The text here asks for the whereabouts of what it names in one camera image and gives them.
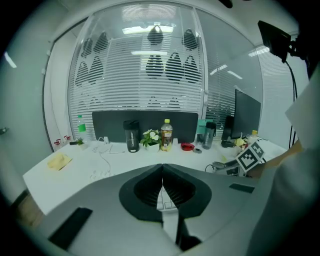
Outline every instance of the desk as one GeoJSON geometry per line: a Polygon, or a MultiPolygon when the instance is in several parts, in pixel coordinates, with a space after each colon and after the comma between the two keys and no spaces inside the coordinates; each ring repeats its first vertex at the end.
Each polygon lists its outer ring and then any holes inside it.
{"type": "MultiPolygon", "coordinates": [[[[48,161],[57,153],[55,152],[25,173],[23,175],[25,184],[41,211],[47,215],[87,185],[137,168],[155,164],[176,164],[204,171],[212,162],[235,159],[234,149],[223,148],[218,142],[214,142],[208,150],[200,146],[201,154],[183,151],[180,145],[173,145],[169,152],[160,150],[157,153],[148,152],[142,147],[136,153],[129,153],[125,143],[112,143],[112,145],[111,152],[125,151],[125,153],[101,153],[111,165],[110,172],[108,164],[99,153],[93,152],[93,148],[97,146],[97,142],[93,141],[85,150],[81,150],[77,145],[66,145],[59,149],[57,152],[72,158],[72,161],[60,171],[49,169],[47,166],[48,161]]],[[[269,156],[266,160],[286,151],[269,141],[263,141],[260,145],[269,156]]]]}

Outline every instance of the white flower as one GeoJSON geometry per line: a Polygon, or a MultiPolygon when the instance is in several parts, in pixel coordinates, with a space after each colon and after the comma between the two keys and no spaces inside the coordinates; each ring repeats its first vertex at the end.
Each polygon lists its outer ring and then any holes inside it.
{"type": "Polygon", "coordinates": [[[146,134],[150,133],[151,131],[152,131],[152,129],[149,129],[149,130],[145,131],[145,132],[143,133],[143,135],[146,135],[146,134]]]}

